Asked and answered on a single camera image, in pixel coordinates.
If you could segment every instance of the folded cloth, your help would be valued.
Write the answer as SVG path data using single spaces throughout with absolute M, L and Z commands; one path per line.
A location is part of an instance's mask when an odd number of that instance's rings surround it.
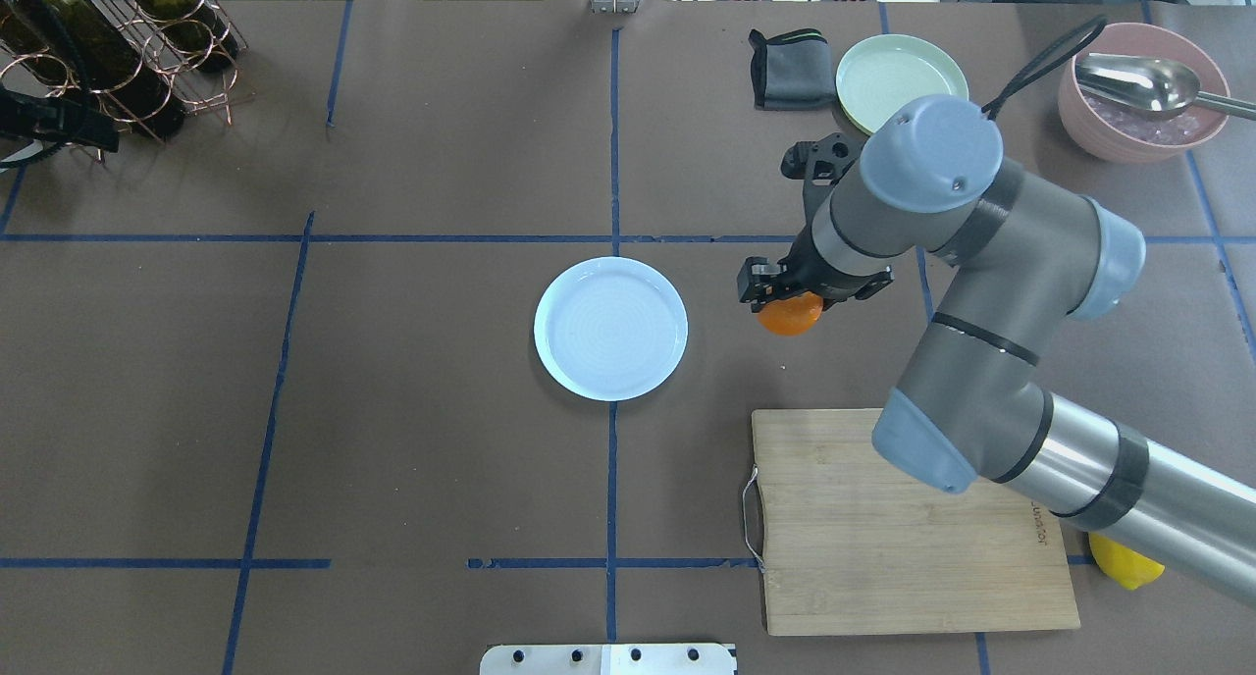
M 756 107 L 806 111 L 829 107 L 838 99 L 833 53 L 819 30 L 804 28 L 771 39 L 751 30 L 750 44 L 755 47 L 750 82 Z

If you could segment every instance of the spoon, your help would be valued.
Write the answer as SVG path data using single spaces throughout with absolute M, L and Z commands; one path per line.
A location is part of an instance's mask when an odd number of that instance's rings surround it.
M 1256 103 L 1199 91 L 1199 77 L 1181 62 L 1154 57 L 1091 53 L 1078 60 L 1078 85 L 1086 93 L 1171 118 L 1192 103 L 1256 119 Z

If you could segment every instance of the table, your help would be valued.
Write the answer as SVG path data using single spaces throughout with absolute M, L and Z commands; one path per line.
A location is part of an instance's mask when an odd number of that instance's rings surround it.
M 1071 532 L 1080 631 L 772 639 L 741 544 L 750 412 L 880 406 L 950 282 L 908 254 L 793 339 L 736 303 L 740 261 L 803 224 L 780 156 L 834 128 L 751 108 L 750 28 L 820 28 L 835 54 L 916 34 L 983 102 L 1099 9 L 227 8 L 260 94 L 236 126 L 5 175 L 5 670 L 452 674 L 492 644 L 698 639 L 774 674 L 1237 672 L 1256 654 L 1251 611 L 1172 573 L 1125 593 Z M 1183 33 L 1256 93 L 1235 39 L 1256 14 L 1107 11 Z M 1073 147 L 1054 93 L 1004 109 L 1009 156 L 1150 245 L 1040 381 L 1256 481 L 1256 131 L 1109 165 Z M 668 275 L 691 328 L 672 378 L 608 405 L 553 382 L 529 331 L 558 273 L 610 253 Z

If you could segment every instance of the metal handle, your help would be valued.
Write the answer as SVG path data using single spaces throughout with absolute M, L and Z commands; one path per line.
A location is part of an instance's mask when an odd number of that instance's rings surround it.
M 1194 97 L 1194 103 L 1210 111 L 1220 111 L 1222 113 L 1228 113 L 1230 116 L 1256 121 L 1256 103 L 1250 101 L 1240 101 L 1237 98 L 1230 98 L 1221 94 L 1199 92 L 1199 94 Z
M 746 479 L 746 485 L 741 488 L 741 535 L 746 539 L 746 549 L 750 551 L 750 554 L 755 556 L 755 564 L 759 566 L 759 572 L 766 574 L 767 567 L 764 566 L 764 557 L 759 554 L 755 546 L 750 544 L 750 509 L 746 505 L 750 486 L 754 486 L 757 481 L 759 465 L 755 464 L 750 468 L 750 479 Z

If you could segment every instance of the light blue joint cap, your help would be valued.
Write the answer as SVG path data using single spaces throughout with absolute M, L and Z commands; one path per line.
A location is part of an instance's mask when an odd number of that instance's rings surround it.
M 1147 240 L 1138 226 L 1099 206 L 1098 201 L 1085 200 L 1099 217 L 1099 265 L 1085 299 L 1069 313 L 1074 319 L 1103 317 L 1117 307 L 1120 297 L 1134 289 L 1147 260 Z
M 948 494 L 962 494 L 977 470 L 903 391 L 889 391 L 872 446 L 898 469 Z
M 864 146 L 859 172 L 877 199 L 939 214 L 981 196 L 1004 162 L 1004 137 L 977 104 L 948 94 L 907 103 Z

